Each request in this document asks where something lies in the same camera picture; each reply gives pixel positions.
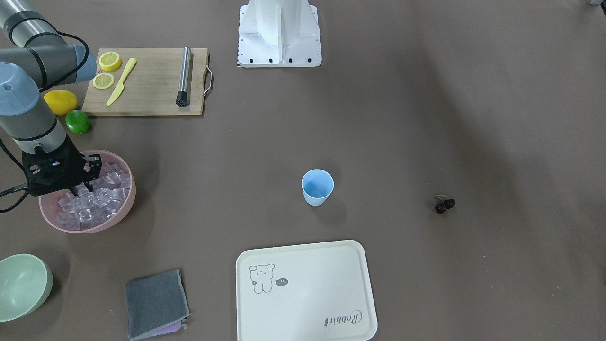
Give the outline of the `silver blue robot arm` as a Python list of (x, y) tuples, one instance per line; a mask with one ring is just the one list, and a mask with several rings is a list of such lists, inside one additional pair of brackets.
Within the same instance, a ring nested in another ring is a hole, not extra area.
[(37, 197), (65, 189), (76, 196), (79, 185), (93, 191), (100, 155), (80, 153), (43, 94), (55, 86), (92, 80), (95, 55), (83, 39), (57, 30), (27, 0), (3, 0), (0, 20), (14, 45), (1, 50), (1, 127), (21, 149), (17, 165), (26, 178), (2, 196), (22, 191)]

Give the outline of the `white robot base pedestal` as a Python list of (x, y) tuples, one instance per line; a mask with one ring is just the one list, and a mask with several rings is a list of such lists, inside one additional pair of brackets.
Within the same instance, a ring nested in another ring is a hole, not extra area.
[(238, 67), (321, 65), (318, 9), (307, 0), (250, 0), (239, 14)]

